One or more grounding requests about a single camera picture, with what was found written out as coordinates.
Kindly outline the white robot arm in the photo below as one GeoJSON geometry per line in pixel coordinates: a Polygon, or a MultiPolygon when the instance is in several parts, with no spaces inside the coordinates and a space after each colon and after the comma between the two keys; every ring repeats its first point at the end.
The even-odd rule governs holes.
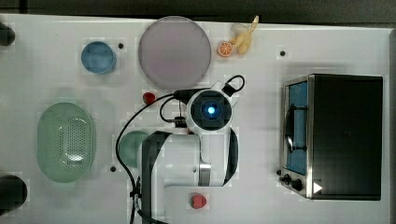
{"type": "Polygon", "coordinates": [[[232,128],[235,93],[231,84],[218,82],[172,94],[186,105],[189,131],[156,131],[142,142],[138,162],[142,224],[169,224],[166,188],[222,187],[232,179],[238,165],[238,139],[232,128]]]}

